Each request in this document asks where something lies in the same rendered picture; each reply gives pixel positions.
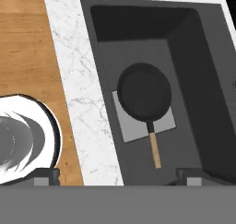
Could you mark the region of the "pale grey square drain plate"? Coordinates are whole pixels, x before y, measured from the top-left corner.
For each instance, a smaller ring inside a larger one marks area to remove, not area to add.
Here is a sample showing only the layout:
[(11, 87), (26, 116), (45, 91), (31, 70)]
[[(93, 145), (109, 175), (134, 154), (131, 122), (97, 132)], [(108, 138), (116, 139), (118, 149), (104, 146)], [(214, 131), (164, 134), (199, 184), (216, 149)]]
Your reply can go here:
[[(148, 136), (147, 125), (143, 122), (135, 120), (124, 111), (118, 100), (116, 91), (112, 93), (112, 96), (118, 116), (118, 121), (121, 126), (124, 142), (127, 143), (140, 138), (147, 137)], [(171, 108), (169, 108), (169, 110), (161, 119), (157, 120), (154, 123), (154, 129), (156, 134), (171, 130), (175, 127), (176, 123), (174, 121), (174, 116)]]

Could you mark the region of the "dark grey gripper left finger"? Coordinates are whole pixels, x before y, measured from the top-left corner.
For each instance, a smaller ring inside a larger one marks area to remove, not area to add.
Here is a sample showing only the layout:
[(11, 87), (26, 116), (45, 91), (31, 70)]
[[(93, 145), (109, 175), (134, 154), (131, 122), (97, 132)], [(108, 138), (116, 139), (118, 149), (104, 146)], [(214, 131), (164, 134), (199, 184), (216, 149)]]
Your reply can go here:
[(59, 186), (60, 170), (38, 168), (20, 180), (20, 184), (30, 186)]

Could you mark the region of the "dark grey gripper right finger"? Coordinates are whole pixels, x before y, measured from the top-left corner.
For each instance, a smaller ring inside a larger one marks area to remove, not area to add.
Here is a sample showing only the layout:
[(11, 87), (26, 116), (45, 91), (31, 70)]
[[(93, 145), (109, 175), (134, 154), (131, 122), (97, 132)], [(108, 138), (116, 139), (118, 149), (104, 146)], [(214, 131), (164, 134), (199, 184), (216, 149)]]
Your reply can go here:
[(185, 186), (231, 185), (231, 183), (212, 177), (198, 168), (178, 168), (176, 170), (176, 184)]

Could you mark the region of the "round white black-rimmed object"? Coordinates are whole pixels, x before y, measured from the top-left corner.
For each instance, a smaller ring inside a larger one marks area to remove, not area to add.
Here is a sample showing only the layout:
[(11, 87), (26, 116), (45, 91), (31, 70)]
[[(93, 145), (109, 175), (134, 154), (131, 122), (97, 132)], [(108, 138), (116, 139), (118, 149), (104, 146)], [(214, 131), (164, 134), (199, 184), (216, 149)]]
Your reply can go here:
[(60, 124), (43, 102), (24, 94), (0, 96), (0, 185), (20, 184), (38, 168), (56, 167)]

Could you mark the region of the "dark grey sink basin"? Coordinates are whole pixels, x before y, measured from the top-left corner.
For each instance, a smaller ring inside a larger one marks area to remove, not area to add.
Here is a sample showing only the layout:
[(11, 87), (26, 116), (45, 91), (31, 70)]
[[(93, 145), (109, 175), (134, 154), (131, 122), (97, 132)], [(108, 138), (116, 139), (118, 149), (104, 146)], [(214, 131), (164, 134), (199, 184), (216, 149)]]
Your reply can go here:
[[(236, 51), (218, 4), (80, 0), (124, 184), (167, 185), (178, 168), (236, 184)], [(112, 93), (131, 64), (168, 78), (176, 127), (125, 143)]]

